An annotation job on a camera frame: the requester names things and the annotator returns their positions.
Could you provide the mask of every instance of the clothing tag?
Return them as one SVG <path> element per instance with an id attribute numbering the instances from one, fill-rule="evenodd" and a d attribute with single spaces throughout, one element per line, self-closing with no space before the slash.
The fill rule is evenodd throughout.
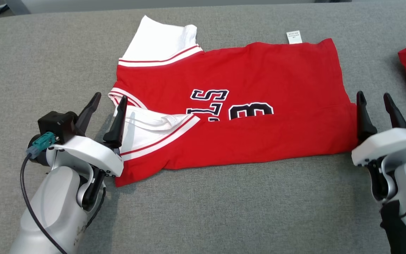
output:
<path id="1" fill-rule="evenodd" d="M 302 37 L 300 37 L 300 31 L 287 32 L 289 44 L 302 43 Z"/>

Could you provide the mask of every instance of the black strap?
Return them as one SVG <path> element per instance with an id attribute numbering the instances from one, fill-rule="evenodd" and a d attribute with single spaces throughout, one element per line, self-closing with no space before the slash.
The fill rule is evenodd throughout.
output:
<path id="1" fill-rule="evenodd" d="M 406 225 L 399 216 L 400 202 L 392 201 L 380 210 L 382 227 L 388 236 L 391 254 L 406 254 Z"/>

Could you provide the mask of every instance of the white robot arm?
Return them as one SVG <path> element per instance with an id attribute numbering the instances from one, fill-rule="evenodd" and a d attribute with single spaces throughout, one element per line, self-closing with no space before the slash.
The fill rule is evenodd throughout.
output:
<path id="1" fill-rule="evenodd" d="M 384 95 L 393 129 L 377 133 L 366 111 L 363 92 L 357 94 L 359 146 L 352 161 L 369 170 L 372 194 L 382 204 L 381 227 L 385 229 L 392 254 L 406 254 L 406 121 L 390 95 Z"/>
<path id="2" fill-rule="evenodd" d="M 24 190 L 24 166 L 28 159 L 49 165 L 51 172 L 30 202 L 24 190 L 27 209 L 21 217 L 20 233 L 10 249 L 11 254 L 77 253 L 86 228 L 103 203 L 104 177 L 119 177 L 123 171 L 119 147 L 126 97 L 122 98 L 103 143 L 85 137 L 100 98 L 101 93 L 96 93 L 79 117 L 73 112 L 51 111 L 39 119 L 41 135 L 36 135 L 29 144 L 20 174 L 21 189 Z M 95 209 L 102 185 L 103 197 Z"/>

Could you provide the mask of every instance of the cable connector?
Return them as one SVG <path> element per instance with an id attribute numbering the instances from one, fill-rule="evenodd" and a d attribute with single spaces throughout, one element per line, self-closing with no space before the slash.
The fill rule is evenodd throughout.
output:
<path id="1" fill-rule="evenodd" d="M 35 159 L 41 151 L 49 148 L 52 144 L 56 143 L 56 136 L 52 132 L 46 132 L 41 135 L 37 140 L 32 143 L 26 150 L 26 154 L 31 154 L 30 159 Z"/>

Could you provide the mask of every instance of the gray fabric surface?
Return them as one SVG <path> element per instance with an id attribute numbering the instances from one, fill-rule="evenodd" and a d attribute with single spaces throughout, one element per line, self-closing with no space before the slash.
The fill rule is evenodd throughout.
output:
<path id="1" fill-rule="evenodd" d="M 147 14 L 195 24 L 204 50 L 255 41 L 333 38 L 352 101 L 366 94 L 371 119 L 390 128 L 382 94 L 406 112 L 406 3 L 269 5 L 53 13 L 0 19 L 0 253 L 25 210 L 19 167 L 37 119 L 79 112 L 116 80 L 118 57 Z M 88 129 L 100 139 L 113 105 L 104 97 Z M 32 196 L 47 167 L 29 164 Z M 80 253 L 388 253 L 369 174 L 350 154 L 159 174 L 108 194 Z"/>

